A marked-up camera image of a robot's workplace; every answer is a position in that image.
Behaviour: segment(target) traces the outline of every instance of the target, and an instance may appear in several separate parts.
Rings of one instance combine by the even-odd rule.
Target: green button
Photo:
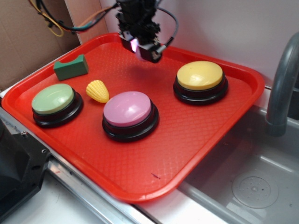
[[[52,114],[64,109],[73,98],[74,91],[69,85],[56,84],[40,91],[31,105],[38,114]]]

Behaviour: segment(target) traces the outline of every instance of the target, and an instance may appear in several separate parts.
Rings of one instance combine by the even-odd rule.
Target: tray rim
[[[75,48],[74,50],[68,52],[67,54],[63,55],[62,57],[60,57],[58,59],[59,59],[59,61],[62,61],[62,62],[64,60],[65,61],[73,60],[78,55],[89,52],[90,50],[92,50],[94,48],[94,46],[99,46],[99,45],[102,45],[105,43],[111,43],[111,42],[121,43],[118,33],[110,33],[110,34],[105,34],[105,35],[100,35],[98,37],[95,37],[95,38],[89,40],[84,45],[81,45],[81,46]],[[214,134],[214,136],[200,149],[200,152],[201,152],[200,155],[198,155],[198,153],[196,153],[192,157],[192,159],[166,185],[164,185],[162,188],[160,188],[158,190],[147,193],[146,195],[145,194],[134,194],[134,193],[128,193],[128,192],[122,191],[122,190],[120,190],[119,186],[116,186],[116,184],[114,184],[110,180],[103,178],[102,176],[99,176],[99,174],[97,172],[95,172],[94,169],[89,168],[89,167],[81,167],[78,164],[73,164],[70,161],[71,157],[77,157],[77,156],[73,152],[71,153],[73,155],[70,155],[69,156],[70,158],[67,159],[67,161],[69,161],[72,165],[74,165],[76,168],[78,168],[81,172],[82,172],[82,169],[86,171],[86,168],[87,168],[88,175],[85,172],[82,172],[82,173],[84,173],[88,178],[90,178],[90,176],[95,177],[94,179],[96,179],[97,181],[100,180],[100,182],[103,183],[103,185],[105,185],[105,186],[106,185],[113,186],[114,191],[111,192],[111,191],[108,191],[106,189],[106,187],[102,187],[101,185],[96,183],[103,189],[107,190],[114,197],[117,197],[118,199],[123,200],[128,203],[140,203],[140,202],[150,201],[153,199],[157,199],[167,193],[170,193],[172,190],[174,190],[183,181],[183,178],[186,177],[193,170],[193,168],[195,168],[200,163],[200,161],[213,148],[213,146],[215,146],[217,144],[217,142],[232,128],[232,126],[246,113],[246,111],[249,110],[249,108],[262,95],[262,93],[264,91],[264,79],[262,78],[260,73],[258,73],[257,71],[255,71],[251,68],[241,66],[241,65],[238,65],[235,63],[230,63],[230,62],[227,62],[227,61],[224,61],[221,59],[217,59],[214,57],[202,55],[199,53],[190,52],[188,50],[179,49],[179,48],[172,47],[172,46],[170,46],[164,52],[164,56],[175,59],[174,52],[183,54],[185,56],[184,60],[186,60],[186,63],[187,63],[187,61],[192,61],[192,58],[201,57],[201,58],[205,58],[208,61],[218,63],[219,65],[225,65],[226,67],[231,67],[231,68],[238,68],[239,70],[242,70],[246,73],[251,74],[250,77],[243,77],[243,78],[247,79],[247,81],[249,81],[249,82],[253,82],[252,85],[249,85],[252,89],[252,95],[249,99],[247,99],[246,102],[244,102],[244,104],[237,111],[235,111],[234,116],[232,116],[233,119],[229,118],[226,121],[226,123],[224,125],[225,128],[224,128],[224,126],[222,126],[220,129],[218,129],[218,131]],[[20,81],[19,83],[17,83],[14,87],[12,87],[6,93],[6,95],[4,96],[4,98],[2,100],[2,107],[8,113],[10,113],[12,116],[14,116],[19,122],[21,122],[24,126],[26,126],[27,128],[31,127],[32,129],[31,128],[28,128],[28,129],[31,130],[33,133],[35,133],[42,140],[44,140],[43,138],[48,139],[47,135],[44,134],[44,132],[42,130],[39,130],[38,128],[35,128],[34,126],[32,126],[31,122],[29,120],[27,120],[27,118],[24,117],[20,111],[16,111],[12,107],[12,105],[10,105],[9,99],[10,98],[17,99],[17,97],[19,97],[25,90],[28,90],[32,87],[32,86],[30,86],[30,87],[26,86],[26,88],[25,88],[24,86],[22,86],[22,84],[24,82],[30,83],[30,82],[33,82],[32,80],[34,80],[35,84],[36,84],[37,83],[36,81],[38,81],[38,80],[42,81],[46,77],[52,75],[54,72],[53,65],[54,65],[54,62],[51,62],[50,64],[44,66],[43,68],[36,71],[29,77],[27,77],[27,78],[23,79],[22,81]]]

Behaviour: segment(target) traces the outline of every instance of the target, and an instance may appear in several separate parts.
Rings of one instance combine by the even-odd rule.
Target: mark on tray
[[[155,178],[161,179],[160,177],[158,177],[156,174],[151,173]]]

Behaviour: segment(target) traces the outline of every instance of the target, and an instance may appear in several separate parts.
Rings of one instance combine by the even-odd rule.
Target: plastic tray
[[[158,198],[175,189],[264,90],[261,75],[249,68],[169,47],[157,64],[141,62],[121,45],[117,34],[99,36],[66,54],[66,63],[84,54],[89,73],[59,82],[50,64],[12,88],[3,108],[108,193],[129,203]],[[178,69],[198,60],[219,64],[229,81],[227,95],[205,106],[177,100],[173,83]],[[104,104],[85,89],[100,79],[110,97],[141,91],[160,113],[157,129],[146,138],[119,143],[102,129]],[[82,112],[70,123],[43,129],[32,118],[31,101],[42,89],[66,83],[81,94]]]

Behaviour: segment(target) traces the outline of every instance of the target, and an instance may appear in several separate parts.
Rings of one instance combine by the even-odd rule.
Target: faucet
[[[287,118],[299,120],[299,32],[289,40],[275,74],[266,115],[266,133],[280,137]]]

